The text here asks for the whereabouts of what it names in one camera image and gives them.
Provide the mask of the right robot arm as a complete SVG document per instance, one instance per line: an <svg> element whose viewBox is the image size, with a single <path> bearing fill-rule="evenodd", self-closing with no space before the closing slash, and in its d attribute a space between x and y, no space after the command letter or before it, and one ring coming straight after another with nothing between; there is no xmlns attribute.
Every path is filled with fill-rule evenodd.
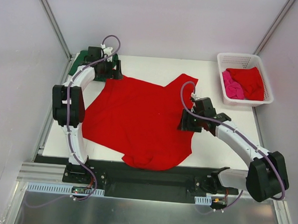
<svg viewBox="0 0 298 224"><path fill-rule="evenodd" d="M201 183L209 193L222 193L228 187L247 191L257 201L283 200L289 188L286 162L279 151L270 152L247 138L225 113L217 113L210 98L191 94L191 109L184 107L179 129L211 133L227 144L248 170L222 167Z"/></svg>

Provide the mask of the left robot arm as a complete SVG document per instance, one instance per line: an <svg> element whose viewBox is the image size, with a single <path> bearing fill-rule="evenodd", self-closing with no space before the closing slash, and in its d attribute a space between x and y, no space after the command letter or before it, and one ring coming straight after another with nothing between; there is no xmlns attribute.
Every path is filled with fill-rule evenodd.
<svg viewBox="0 0 298 224"><path fill-rule="evenodd" d="M77 66L69 81L55 85L52 89L52 115L61 126L69 151L63 182L97 184L90 170L89 155L82 136L85 119L83 91L97 78L120 80L123 78L121 62L112 47L101 44L89 47L88 53Z"/></svg>

